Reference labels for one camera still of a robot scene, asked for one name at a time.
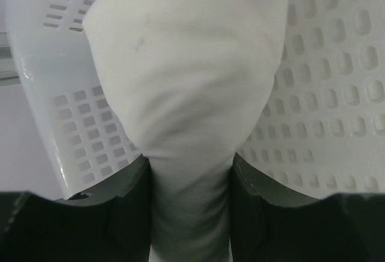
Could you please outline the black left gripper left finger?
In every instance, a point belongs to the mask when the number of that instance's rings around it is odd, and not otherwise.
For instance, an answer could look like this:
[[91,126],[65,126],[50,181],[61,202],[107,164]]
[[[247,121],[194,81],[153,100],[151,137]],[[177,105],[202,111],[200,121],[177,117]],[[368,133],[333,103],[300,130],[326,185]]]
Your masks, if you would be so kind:
[[151,171],[134,162],[70,199],[1,193],[2,261],[147,261]]

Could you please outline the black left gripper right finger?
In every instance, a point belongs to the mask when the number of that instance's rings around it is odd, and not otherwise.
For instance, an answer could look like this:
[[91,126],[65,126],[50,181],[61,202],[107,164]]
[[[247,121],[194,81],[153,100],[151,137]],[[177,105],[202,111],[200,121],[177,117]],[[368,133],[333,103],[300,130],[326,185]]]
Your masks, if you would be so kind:
[[384,195],[314,199],[255,169],[241,156],[230,174],[235,261],[383,261]]

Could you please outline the white t shirt robot print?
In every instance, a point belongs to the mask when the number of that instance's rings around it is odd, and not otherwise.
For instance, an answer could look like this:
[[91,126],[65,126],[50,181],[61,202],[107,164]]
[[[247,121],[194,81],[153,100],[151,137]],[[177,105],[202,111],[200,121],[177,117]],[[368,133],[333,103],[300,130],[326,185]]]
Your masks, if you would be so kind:
[[106,100],[152,170],[150,261],[230,261],[229,173],[271,94],[288,0],[96,0]]

